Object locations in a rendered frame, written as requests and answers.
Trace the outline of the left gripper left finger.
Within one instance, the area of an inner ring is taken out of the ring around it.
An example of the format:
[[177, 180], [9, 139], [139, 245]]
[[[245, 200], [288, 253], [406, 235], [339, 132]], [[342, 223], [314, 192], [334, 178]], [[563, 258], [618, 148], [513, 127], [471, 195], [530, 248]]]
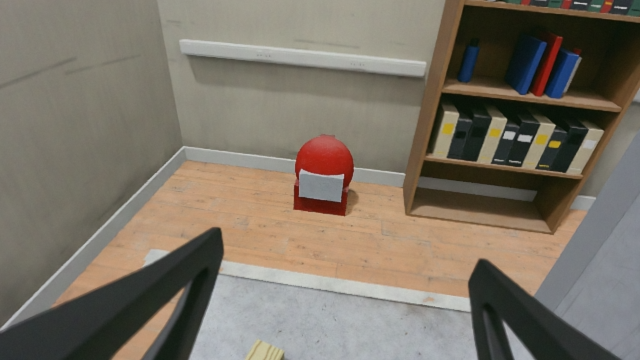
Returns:
[[140, 360], [190, 360], [224, 258], [211, 227], [156, 261], [0, 331], [0, 360], [112, 360], [182, 289]]

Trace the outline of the grey panel wall with small slot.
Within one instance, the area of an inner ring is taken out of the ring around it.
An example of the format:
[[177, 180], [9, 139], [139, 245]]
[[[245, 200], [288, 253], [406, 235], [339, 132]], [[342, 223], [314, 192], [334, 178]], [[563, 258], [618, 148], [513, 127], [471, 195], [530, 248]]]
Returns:
[[534, 296], [622, 360], [640, 360], [640, 129]]

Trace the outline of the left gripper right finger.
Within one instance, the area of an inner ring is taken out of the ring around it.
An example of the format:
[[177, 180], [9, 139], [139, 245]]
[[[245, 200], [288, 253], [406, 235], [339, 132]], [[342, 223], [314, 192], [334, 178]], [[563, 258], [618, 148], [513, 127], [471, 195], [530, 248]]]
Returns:
[[558, 317], [491, 261], [468, 280], [477, 360], [515, 360], [503, 321], [534, 360], [622, 360]]

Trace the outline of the light wooden block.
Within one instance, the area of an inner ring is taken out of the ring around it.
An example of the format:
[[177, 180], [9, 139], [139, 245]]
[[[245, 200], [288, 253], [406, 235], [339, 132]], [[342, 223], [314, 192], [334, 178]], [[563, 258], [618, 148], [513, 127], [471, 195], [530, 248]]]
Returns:
[[244, 360], [284, 360], [284, 351], [257, 339]]

